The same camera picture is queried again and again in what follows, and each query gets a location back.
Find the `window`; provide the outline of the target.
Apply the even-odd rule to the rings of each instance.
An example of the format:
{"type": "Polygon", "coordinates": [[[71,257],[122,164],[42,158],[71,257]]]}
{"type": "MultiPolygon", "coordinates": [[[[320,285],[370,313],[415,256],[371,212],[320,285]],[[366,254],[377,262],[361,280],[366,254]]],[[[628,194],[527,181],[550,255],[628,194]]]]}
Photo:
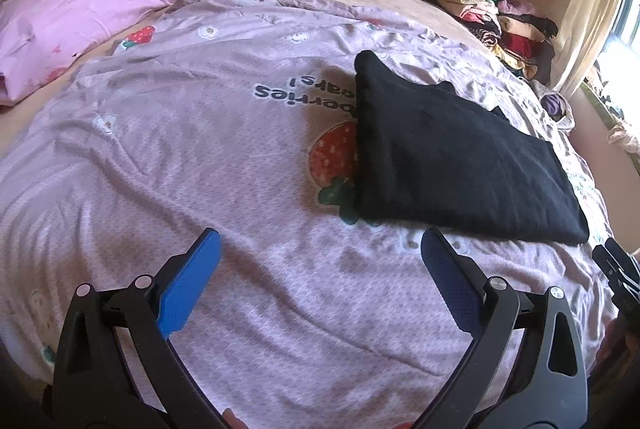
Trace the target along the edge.
{"type": "Polygon", "coordinates": [[[605,92],[639,129],[639,0],[623,0],[596,62],[605,92]]]}

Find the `pink quilt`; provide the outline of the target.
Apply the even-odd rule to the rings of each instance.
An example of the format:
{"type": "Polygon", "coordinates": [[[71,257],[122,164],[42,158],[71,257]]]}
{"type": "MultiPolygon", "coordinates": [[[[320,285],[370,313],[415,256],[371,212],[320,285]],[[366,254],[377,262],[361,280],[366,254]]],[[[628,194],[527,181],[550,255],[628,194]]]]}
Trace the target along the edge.
{"type": "Polygon", "coordinates": [[[78,56],[178,0],[4,0],[1,103],[12,106],[78,56]]]}

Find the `clutter on windowsill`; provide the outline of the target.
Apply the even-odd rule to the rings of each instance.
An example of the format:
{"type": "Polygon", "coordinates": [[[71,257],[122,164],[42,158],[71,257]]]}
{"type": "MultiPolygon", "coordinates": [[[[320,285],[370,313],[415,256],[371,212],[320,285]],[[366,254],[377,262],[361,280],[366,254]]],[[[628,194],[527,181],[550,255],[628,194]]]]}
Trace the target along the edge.
{"type": "Polygon", "coordinates": [[[605,87],[606,82],[601,77],[599,65],[594,63],[582,79],[580,88],[608,130],[608,144],[624,151],[636,172],[639,172],[639,129],[626,122],[623,110],[613,104],[605,87]]]}

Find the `cream curtain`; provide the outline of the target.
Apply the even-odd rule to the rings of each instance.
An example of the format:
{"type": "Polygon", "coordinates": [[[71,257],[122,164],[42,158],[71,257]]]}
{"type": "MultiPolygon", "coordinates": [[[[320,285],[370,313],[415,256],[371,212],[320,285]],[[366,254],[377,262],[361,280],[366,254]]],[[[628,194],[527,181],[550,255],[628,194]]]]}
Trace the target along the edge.
{"type": "Polygon", "coordinates": [[[553,41],[551,88],[571,97],[614,26],[623,0],[570,0],[553,41]]]}

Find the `black IKISS sweater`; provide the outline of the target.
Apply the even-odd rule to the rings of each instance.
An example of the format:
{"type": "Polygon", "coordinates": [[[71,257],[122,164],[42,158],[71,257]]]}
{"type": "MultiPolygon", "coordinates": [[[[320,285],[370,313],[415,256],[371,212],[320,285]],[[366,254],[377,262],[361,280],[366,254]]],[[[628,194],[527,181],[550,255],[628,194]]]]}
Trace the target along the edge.
{"type": "Polygon", "coordinates": [[[580,245],[589,227],[550,142],[498,108],[418,85],[373,52],[355,59],[354,204],[368,220],[408,220],[485,237],[580,245]]]}

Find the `pile of folded clothes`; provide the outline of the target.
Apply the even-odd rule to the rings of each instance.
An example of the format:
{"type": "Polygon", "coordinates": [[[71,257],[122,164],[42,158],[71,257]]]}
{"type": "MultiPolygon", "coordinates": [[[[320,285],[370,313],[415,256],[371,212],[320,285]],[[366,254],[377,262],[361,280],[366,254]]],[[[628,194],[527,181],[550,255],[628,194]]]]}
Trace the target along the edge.
{"type": "Polygon", "coordinates": [[[551,84],[559,27],[528,0],[435,0],[515,76],[551,84]]]}

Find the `purple cloth bundle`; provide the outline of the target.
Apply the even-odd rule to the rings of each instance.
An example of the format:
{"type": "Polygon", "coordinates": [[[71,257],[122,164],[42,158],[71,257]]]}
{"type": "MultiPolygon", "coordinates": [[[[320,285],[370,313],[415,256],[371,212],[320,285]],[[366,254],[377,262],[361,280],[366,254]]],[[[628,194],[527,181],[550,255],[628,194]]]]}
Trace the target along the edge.
{"type": "Polygon", "coordinates": [[[575,119],[570,103],[561,93],[551,90],[538,82],[537,79],[529,80],[528,84],[536,94],[541,107],[556,123],[556,126],[564,134],[570,134],[575,128],[575,119]]]}

